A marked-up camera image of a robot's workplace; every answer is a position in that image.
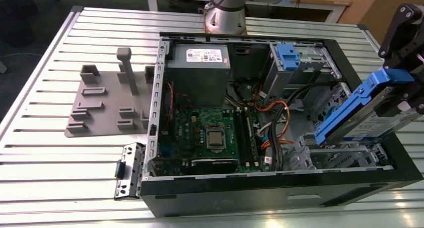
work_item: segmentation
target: slotted metal worktable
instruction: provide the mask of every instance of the slotted metal worktable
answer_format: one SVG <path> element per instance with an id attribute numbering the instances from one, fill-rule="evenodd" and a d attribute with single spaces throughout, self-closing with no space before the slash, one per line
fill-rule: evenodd
<path id="1" fill-rule="evenodd" d="M 356 25 L 249 18 L 247 29 L 249 35 L 336 39 L 363 79 L 381 65 L 379 45 Z M 115 202 L 121 146 L 145 143 L 147 137 L 65 138 L 79 70 L 83 64 L 95 63 L 100 71 L 117 71 L 115 53 L 124 46 L 132 49 L 133 70 L 143 71 L 156 60 L 160 31 L 201 33 L 203 17 L 100 8 L 71 12 L 0 125 L 0 224 L 91 222 L 104 227 L 111 220 L 125 221 L 127 228 L 139 228 L 136 223 L 149 227 L 297 228 L 424 224 L 424 182 L 345 207 L 192 218 L 155 219 L 143 201 Z M 424 172 L 424 121 L 411 123 L 399 138 Z"/>

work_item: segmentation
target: blue plastic tab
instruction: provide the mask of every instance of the blue plastic tab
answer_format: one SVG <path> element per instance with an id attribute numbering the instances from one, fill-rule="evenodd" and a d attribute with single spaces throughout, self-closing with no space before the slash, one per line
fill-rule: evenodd
<path id="1" fill-rule="evenodd" d="M 283 62 L 283 69 L 293 71 L 300 65 L 300 57 L 295 47 L 289 44 L 277 44 L 277 56 Z"/>
<path id="2" fill-rule="evenodd" d="M 315 132 L 317 144 L 321 145 L 328 137 L 329 132 L 340 122 L 352 116 L 352 111 L 359 106 L 367 105 L 372 100 L 372 94 L 381 91 L 391 85 L 401 85 L 412 83 L 415 80 L 407 70 L 401 69 L 384 69 L 373 72 L 364 83 L 359 85 L 349 98 L 341 104 L 336 111 L 317 127 Z"/>

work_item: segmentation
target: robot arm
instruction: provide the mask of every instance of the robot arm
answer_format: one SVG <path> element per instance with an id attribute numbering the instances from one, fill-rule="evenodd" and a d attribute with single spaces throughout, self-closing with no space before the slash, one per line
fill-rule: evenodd
<path id="1" fill-rule="evenodd" d="M 316 129 L 320 145 L 375 143 L 424 114 L 424 7 L 400 5 L 379 56 L 381 69 Z"/>
<path id="2" fill-rule="evenodd" d="M 244 4 L 247 1 L 287 3 L 291 0 L 211 0 L 205 6 L 207 33 L 245 33 Z"/>

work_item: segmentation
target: power supply label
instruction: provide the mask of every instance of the power supply label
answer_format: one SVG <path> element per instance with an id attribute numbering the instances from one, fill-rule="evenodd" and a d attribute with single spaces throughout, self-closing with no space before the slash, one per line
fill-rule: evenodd
<path id="1" fill-rule="evenodd" d="M 187 62 L 221 63 L 223 56 L 220 49 L 188 49 Z"/>
<path id="2" fill-rule="evenodd" d="M 345 141 L 371 141 L 413 116 L 415 112 L 401 112 L 393 117 L 379 117 L 373 113 L 343 137 Z"/>

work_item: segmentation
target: table leg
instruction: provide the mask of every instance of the table leg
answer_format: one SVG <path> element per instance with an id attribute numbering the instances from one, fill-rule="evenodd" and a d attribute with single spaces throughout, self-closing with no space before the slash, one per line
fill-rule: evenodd
<path id="1" fill-rule="evenodd" d="M 325 23 L 337 23 L 341 17 L 341 14 L 344 12 L 344 9 L 345 9 L 344 5 L 335 5 L 325 19 Z"/>
<path id="2" fill-rule="evenodd" d="M 147 0 L 147 2 L 148 2 L 148 10 L 149 11 L 159 11 L 157 0 Z"/>

